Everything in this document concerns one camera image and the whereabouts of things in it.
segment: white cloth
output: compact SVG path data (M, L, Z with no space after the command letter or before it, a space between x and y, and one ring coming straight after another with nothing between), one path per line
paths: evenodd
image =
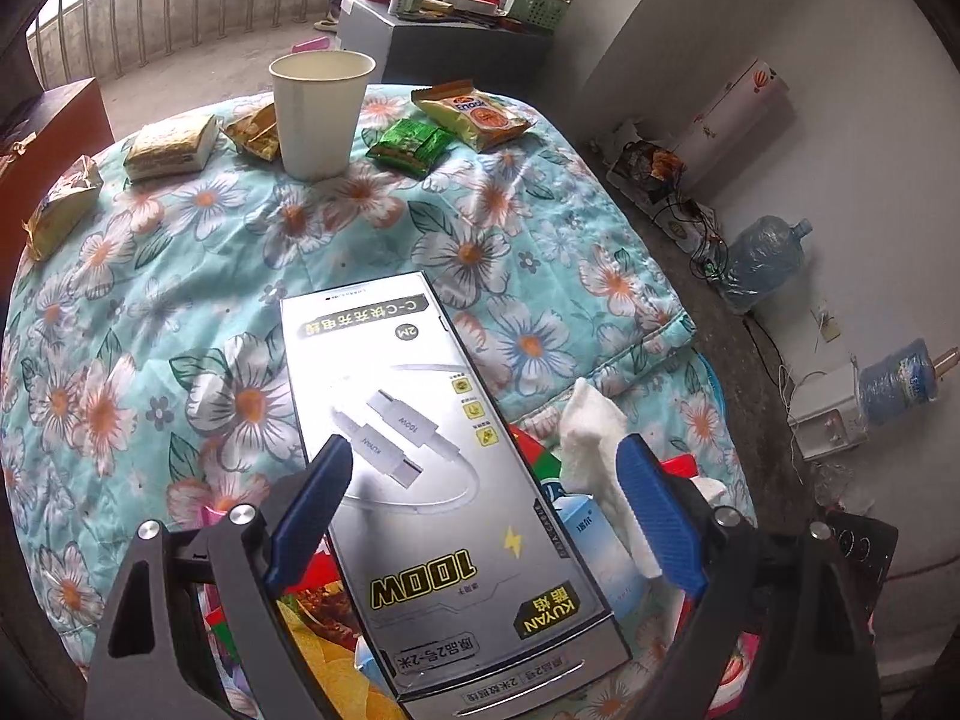
M637 569L653 579L664 572L616 478L616 447L626 436L624 413L586 379L577 379L560 418L560 483L568 493L593 496ZM712 505L727 492L715 479L698 476L693 483Z

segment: white cup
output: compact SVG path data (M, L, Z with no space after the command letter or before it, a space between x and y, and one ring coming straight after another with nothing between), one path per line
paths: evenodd
M288 175L319 181L347 170L367 79L376 67L356 52L300 52L270 64L280 156Z

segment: plastic basket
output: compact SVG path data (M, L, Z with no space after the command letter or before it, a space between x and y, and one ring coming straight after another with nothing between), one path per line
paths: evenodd
M564 0L507 0L507 16L519 22L554 30L569 6L570 3Z

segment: metal screw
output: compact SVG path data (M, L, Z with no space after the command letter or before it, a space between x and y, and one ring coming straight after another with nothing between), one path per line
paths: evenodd
M743 517L740 516L734 507L731 506L720 506L717 507L716 511L713 513L713 519L716 520L717 525L721 525L724 528L736 528L740 524Z
M136 534L140 536L143 541L150 541L150 539L159 532L160 522L157 522L155 519L148 519L146 522L141 522L140 527L136 529Z
M230 522L234 525L246 525L253 517L256 517L256 509L248 503L234 506L230 510Z
M833 533L826 522L819 522L818 520L810 523L810 536L816 538L817 541L828 541Z

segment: floral tablecloth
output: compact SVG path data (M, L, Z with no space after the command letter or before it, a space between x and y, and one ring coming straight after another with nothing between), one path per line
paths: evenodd
M528 133L488 154L458 145L411 180L364 157L419 116L409 95L371 86L349 169L312 186L223 136L199 175L131 185L130 139L114 143L96 156L95 213L48 262L21 260L0 456L37 599L81 668L139 522L199 526L203 507L256 504L304 464L285 295L424 269L507 418L552 445L587 377L656 454L692 451L752 513L693 322L576 152L508 100L536 119ZM232 119L266 98L208 110ZM639 613L634 663L548 714L613 716L658 654L649 631Z

